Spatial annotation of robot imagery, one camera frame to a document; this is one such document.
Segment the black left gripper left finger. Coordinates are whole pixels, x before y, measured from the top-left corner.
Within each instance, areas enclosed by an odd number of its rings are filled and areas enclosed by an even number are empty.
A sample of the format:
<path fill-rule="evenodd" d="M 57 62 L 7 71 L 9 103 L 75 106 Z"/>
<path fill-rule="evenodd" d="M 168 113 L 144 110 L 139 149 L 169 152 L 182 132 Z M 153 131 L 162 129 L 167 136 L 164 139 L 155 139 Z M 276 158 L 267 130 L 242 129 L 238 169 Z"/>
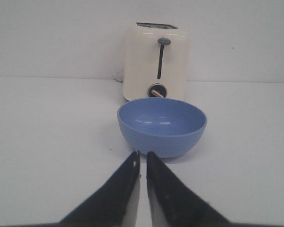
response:
<path fill-rule="evenodd" d="M 95 193 L 60 224 L 135 224 L 140 196 L 140 153 L 132 152 Z"/>

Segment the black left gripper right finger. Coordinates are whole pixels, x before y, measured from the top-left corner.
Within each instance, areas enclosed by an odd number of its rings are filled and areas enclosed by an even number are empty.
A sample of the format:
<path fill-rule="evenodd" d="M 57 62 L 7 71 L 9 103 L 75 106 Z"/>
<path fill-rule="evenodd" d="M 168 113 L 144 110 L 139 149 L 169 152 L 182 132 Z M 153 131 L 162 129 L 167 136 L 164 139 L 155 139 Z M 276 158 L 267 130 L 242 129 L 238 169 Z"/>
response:
<path fill-rule="evenodd" d="M 186 187 L 154 153 L 147 154 L 147 190 L 152 224 L 229 224 Z"/>

